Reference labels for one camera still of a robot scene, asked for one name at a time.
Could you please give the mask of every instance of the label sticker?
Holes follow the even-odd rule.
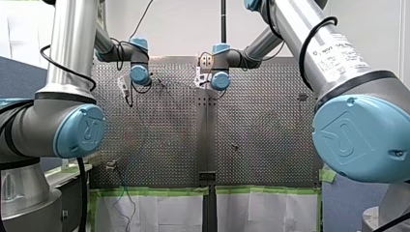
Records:
[[[330,43],[310,52],[313,61],[327,78],[336,80],[349,70],[370,68],[346,37],[333,34]]]

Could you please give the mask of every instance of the green tape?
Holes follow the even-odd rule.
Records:
[[[297,195],[315,195],[320,193],[320,188],[281,188],[281,187],[260,187],[260,186],[235,186],[216,187],[217,194],[241,194],[253,192],[282,193]]]
[[[122,188],[112,189],[92,189],[98,197],[120,196],[124,190]],[[197,196],[208,195],[208,188],[128,188],[131,196]]]
[[[130,196],[203,196],[208,195],[208,188],[146,188],[129,187]],[[91,232],[96,232],[96,211],[99,197],[119,197],[125,194],[123,187],[90,189]]]
[[[67,167],[61,170],[61,173],[75,173],[79,172],[78,166]]]
[[[242,194],[250,193],[250,186],[215,187],[217,194]]]
[[[333,183],[336,177],[336,172],[328,165],[325,165],[319,170],[319,177],[322,182]]]

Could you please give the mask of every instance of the metal stand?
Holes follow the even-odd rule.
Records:
[[[362,232],[371,232],[381,225],[410,211],[410,184],[391,184],[379,207],[365,210],[362,217]],[[404,221],[389,232],[410,231],[410,221]]]
[[[61,232],[62,201],[40,165],[2,171],[2,218],[7,232]]]

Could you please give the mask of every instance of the gray joint housing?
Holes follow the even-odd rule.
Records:
[[[30,158],[56,157],[53,142],[61,123],[75,108],[78,101],[35,100],[34,105],[19,112],[12,127],[15,147],[22,157],[10,150],[5,133],[0,136],[0,163]]]
[[[150,57],[148,51],[130,43],[113,44],[106,53],[97,52],[97,58],[102,62],[131,62],[133,65],[141,65],[148,70]]]
[[[262,61],[249,59],[242,50],[226,50],[214,55],[212,74],[218,72],[229,73],[229,68],[257,69]]]

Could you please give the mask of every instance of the metal bracket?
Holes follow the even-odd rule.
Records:
[[[217,179],[217,173],[215,171],[203,171],[199,172],[200,182],[214,182]]]

